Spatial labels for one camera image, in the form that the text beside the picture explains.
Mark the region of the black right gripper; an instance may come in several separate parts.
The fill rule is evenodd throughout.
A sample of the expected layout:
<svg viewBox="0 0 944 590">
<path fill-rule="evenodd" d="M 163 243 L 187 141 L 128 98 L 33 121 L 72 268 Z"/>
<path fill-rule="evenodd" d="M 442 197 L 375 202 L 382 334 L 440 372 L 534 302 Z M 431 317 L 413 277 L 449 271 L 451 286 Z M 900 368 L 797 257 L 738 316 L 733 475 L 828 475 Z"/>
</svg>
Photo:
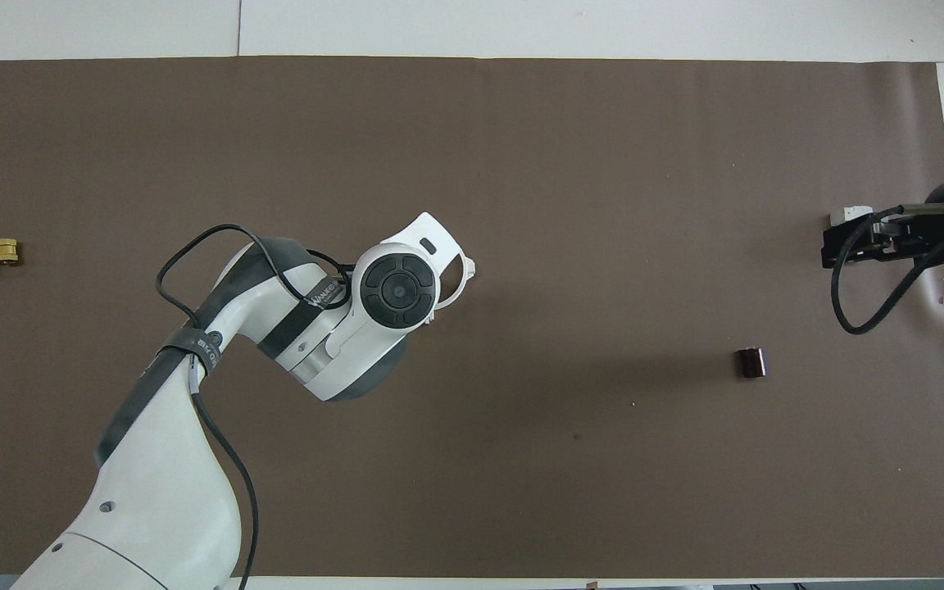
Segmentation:
<svg viewBox="0 0 944 590">
<path fill-rule="evenodd" d="M 827 270 L 842 250 L 849 262 L 919 259 L 944 239 L 944 203 L 895 206 L 887 213 L 846 206 L 842 217 L 842 231 L 823 232 L 821 266 Z"/>
</svg>

